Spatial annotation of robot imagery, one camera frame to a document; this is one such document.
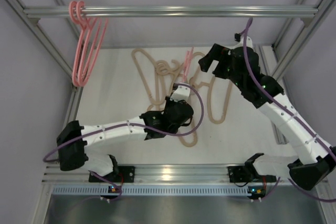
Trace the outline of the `pink hanger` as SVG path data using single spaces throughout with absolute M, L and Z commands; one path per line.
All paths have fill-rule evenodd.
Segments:
M 84 1 L 69 3 L 68 12 L 71 21 L 80 27 L 75 59 L 72 69 L 72 84 L 75 87 L 84 87 L 93 71 L 98 59 L 108 21 L 101 18 L 86 17 L 82 11 Z
M 86 36 L 82 51 L 78 52 L 80 61 L 76 80 L 80 87 L 85 86 L 91 76 L 108 26 L 106 18 L 82 16 L 81 11 L 84 6 L 84 1 L 76 4 L 76 15 L 82 29 L 80 38 L 83 39 Z
M 194 52 L 194 47 L 192 47 L 190 50 L 187 51 L 185 60 L 184 60 L 184 68 L 183 68 L 183 76 L 182 76 L 182 82 L 187 81 L 187 76 L 189 73 L 191 61 L 193 59 L 193 52 Z

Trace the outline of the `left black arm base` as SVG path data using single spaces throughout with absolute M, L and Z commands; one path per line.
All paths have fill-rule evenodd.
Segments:
M 96 177 L 89 175 L 90 183 L 103 183 L 105 180 L 113 183 L 133 183 L 135 177 L 134 166 L 119 166 L 116 158 L 113 155 L 108 155 L 112 165 L 112 170 L 106 175 Z

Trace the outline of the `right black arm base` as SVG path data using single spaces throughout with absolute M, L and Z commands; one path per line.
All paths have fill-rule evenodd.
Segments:
M 228 166 L 228 175 L 231 183 L 262 182 L 262 176 L 254 168 L 254 162 L 264 153 L 257 153 L 250 157 L 243 165 Z

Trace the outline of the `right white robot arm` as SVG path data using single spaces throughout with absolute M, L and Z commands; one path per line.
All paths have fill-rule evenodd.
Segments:
M 290 179 L 301 189 L 311 190 L 335 169 L 335 147 L 307 126 L 282 86 L 261 72 L 259 55 L 252 48 L 229 49 L 213 44 L 198 62 L 201 71 L 207 72 L 215 60 L 218 64 L 212 74 L 230 80 L 247 101 L 270 119 L 296 152 L 290 157 L 256 153 L 244 163 L 249 180 L 277 176 Z

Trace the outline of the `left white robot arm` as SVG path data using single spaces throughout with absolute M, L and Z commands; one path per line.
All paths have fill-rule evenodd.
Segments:
M 106 125 L 85 125 L 69 122 L 57 137 L 60 170 L 86 169 L 101 177 L 119 173 L 116 158 L 100 152 L 103 146 L 126 141 L 145 141 L 176 134 L 193 118 L 192 107 L 184 100 L 167 99 L 162 111 L 147 111 L 138 117 Z

